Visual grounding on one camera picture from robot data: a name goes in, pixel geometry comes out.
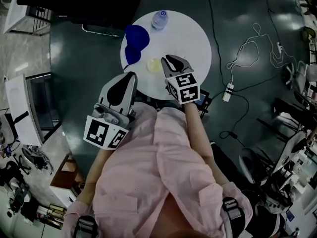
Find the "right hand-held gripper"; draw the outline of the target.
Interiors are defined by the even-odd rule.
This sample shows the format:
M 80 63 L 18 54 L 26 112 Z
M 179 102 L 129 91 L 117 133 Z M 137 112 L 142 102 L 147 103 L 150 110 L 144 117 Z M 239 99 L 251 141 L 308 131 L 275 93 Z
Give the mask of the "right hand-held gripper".
M 160 61 L 169 94 L 180 105 L 199 100 L 200 86 L 193 75 L 189 62 L 175 55 L 166 55 L 166 58 L 161 58 Z

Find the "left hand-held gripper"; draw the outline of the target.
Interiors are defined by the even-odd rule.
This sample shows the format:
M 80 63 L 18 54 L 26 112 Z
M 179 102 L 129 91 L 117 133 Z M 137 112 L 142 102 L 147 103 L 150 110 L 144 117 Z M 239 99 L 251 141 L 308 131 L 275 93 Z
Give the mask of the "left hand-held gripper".
M 87 116 L 83 140 L 104 150 L 119 147 L 135 120 L 135 112 L 130 108 L 134 103 L 137 84 L 136 74 L 125 72 L 103 86 L 99 103 Z

